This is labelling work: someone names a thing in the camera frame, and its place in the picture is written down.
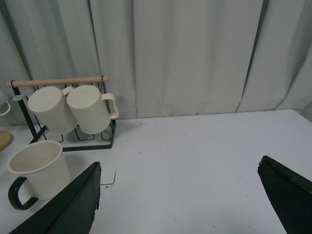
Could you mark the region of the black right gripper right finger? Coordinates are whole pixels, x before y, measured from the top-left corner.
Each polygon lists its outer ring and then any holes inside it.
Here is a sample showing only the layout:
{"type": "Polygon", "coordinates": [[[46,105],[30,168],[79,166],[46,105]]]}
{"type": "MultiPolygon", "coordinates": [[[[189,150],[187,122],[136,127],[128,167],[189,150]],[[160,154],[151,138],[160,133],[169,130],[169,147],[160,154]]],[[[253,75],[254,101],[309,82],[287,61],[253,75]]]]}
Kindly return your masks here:
{"type": "Polygon", "coordinates": [[[269,156],[258,175],[267,197],[288,234],[312,232],[312,182],[269,156]]]}

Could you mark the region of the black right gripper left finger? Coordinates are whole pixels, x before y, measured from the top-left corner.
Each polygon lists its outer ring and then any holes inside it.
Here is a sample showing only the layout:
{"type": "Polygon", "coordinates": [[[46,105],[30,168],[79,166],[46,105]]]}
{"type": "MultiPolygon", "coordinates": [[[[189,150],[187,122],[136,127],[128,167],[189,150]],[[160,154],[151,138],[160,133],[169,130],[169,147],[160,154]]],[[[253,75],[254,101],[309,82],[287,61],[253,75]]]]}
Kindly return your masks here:
{"type": "Polygon", "coordinates": [[[92,163],[12,234],[88,234],[99,207],[101,165],[92,163]]]}

